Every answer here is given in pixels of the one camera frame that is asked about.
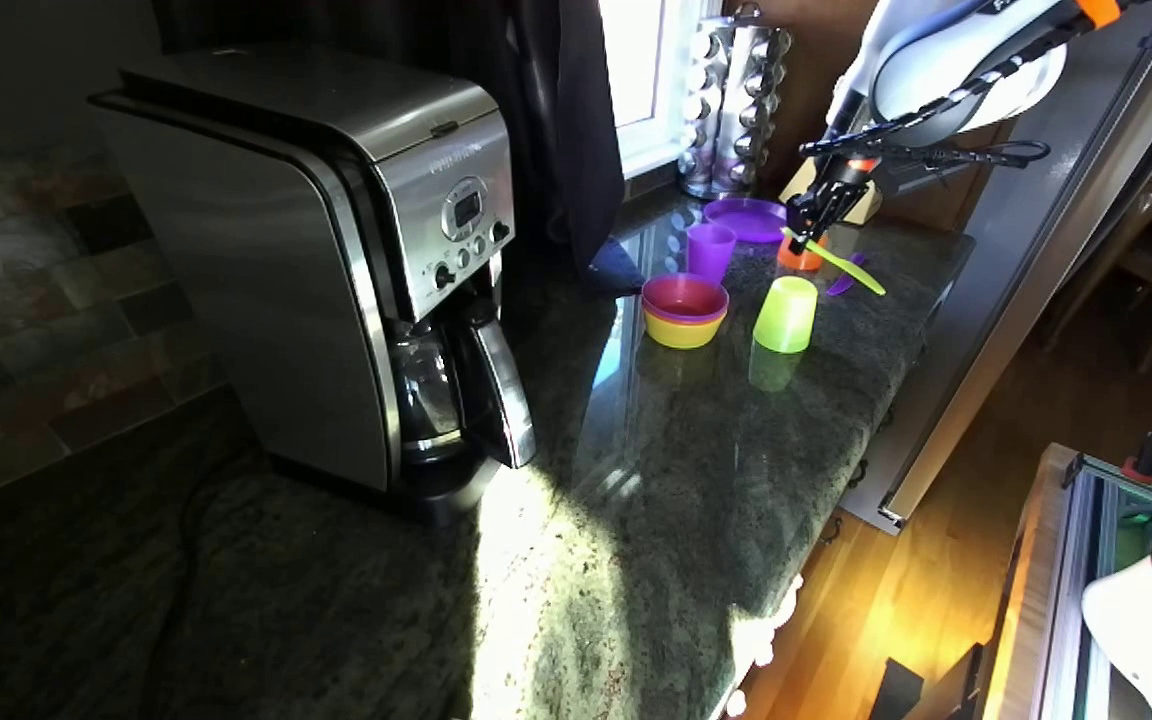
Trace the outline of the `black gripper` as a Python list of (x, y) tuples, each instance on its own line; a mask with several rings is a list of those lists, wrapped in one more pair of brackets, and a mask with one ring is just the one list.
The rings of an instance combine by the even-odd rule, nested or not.
[(869, 191), (874, 155), (814, 155), (784, 184), (788, 241), (809, 248), (841, 223)]

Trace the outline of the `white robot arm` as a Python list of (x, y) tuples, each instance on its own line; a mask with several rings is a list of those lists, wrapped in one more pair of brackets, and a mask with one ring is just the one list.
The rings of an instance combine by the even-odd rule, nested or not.
[(1130, 2), (1145, 0), (881, 0), (824, 131), (802, 143), (810, 184), (784, 199), (793, 248), (841, 223), (889, 160), (933, 160), (954, 135), (1036, 107), (1068, 47)]

